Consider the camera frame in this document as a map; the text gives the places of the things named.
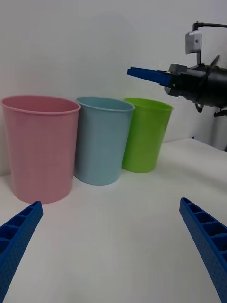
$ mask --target cup rim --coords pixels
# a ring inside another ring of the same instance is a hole
[[[38,98],[49,98],[49,99],[57,99],[57,100],[62,100],[62,101],[66,101],[68,103],[73,103],[74,105],[77,105],[76,109],[72,109],[69,111],[59,111],[59,112],[40,112],[40,111],[35,111],[35,110],[27,110],[27,109],[20,109],[20,108],[16,108],[16,107],[12,107],[9,105],[4,104],[5,101],[11,99],[11,98],[22,98],[22,97],[38,97]],[[37,114],[37,115],[64,115],[64,114],[71,114],[71,113],[75,113],[78,112],[81,108],[81,105],[78,102],[74,102],[65,98],[61,98],[61,97],[54,97],[54,96],[45,96],[45,95],[14,95],[14,96],[9,96],[9,97],[5,97],[3,99],[0,100],[0,103],[3,107],[8,108],[10,110],[13,111],[17,111],[17,112],[22,112],[22,113],[28,113],[28,114]]]
[[[134,106],[139,107],[139,108],[143,108],[143,109],[146,109],[146,110],[156,110],[156,111],[171,112],[174,109],[174,107],[172,105],[170,105],[170,104],[168,104],[166,102],[156,101],[156,100],[147,99],[147,98],[127,97],[124,100],[126,102],[130,103],[130,100],[135,100],[135,99],[151,102],[150,106],[132,103]],[[163,107],[163,108],[156,107],[155,104],[156,105],[163,105],[163,106],[165,105],[166,107]]]
[[[102,108],[102,107],[96,107],[96,106],[93,106],[93,105],[88,105],[88,104],[85,104],[83,102],[80,101],[80,99],[82,98],[98,98],[98,99],[108,99],[108,100],[114,100],[114,101],[117,101],[117,102],[121,102],[121,103],[125,103],[127,105],[130,105],[131,108],[128,108],[128,109],[112,109],[112,108]],[[119,99],[114,99],[114,98],[106,98],[106,97],[97,97],[97,96],[82,96],[82,97],[78,97],[76,99],[76,101],[82,105],[82,106],[85,106],[85,107],[89,107],[89,108],[93,108],[93,109],[98,109],[98,110],[102,110],[102,111],[108,111],[108,112],[129,112],[129,111],[132,111],[135,109],[135,106],[130,103],[130,102],[127,102],[127,101],[124,101],[124,100],[119,100]]]

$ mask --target plastic cup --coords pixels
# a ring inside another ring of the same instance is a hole
[[[134,105],[115,99],[81,97],[75,176],[92,185],[115,182],[121,172]]]
[[[135,110],[131,120],[122,168],[147,173],[157,163],[172,106],[148,99],[126,98]]]
[[[64,198],[72,188],[80,105],[45,96],[1,104],[16,197],[28,203]]]

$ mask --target blue plastic finger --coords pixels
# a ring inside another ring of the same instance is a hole
[[[186,198],[180,213],[221,302],[227,303],[227,227]]]
[[[0,303],[42,216],[42,204],[36,201],[0,227]]]

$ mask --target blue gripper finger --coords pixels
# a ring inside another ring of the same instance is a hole
[[[130,67],[127,75],[158,83],[162,86],[171,87],[174,75],[165,71],[147,70],[144,68]]]
[[[0,227],[0,303],[42,216],[42,204],[36,201]]]

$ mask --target white wall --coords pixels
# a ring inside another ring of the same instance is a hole
[[[196,20],[227,23],[226,9],[225,0],[2,0],[0,98],[153,98],[175,105],[166,140],[195,135],[209,141],[212,108],[198,114],[190,101],[169,97],[162,87],[127,76],[126,69],[194,65],[194,55],[184,52],[185,33]],[[203,32],[210,63],[224,52],[227,32]],[[9,170],[2,124],[0,116],[0,174]]]

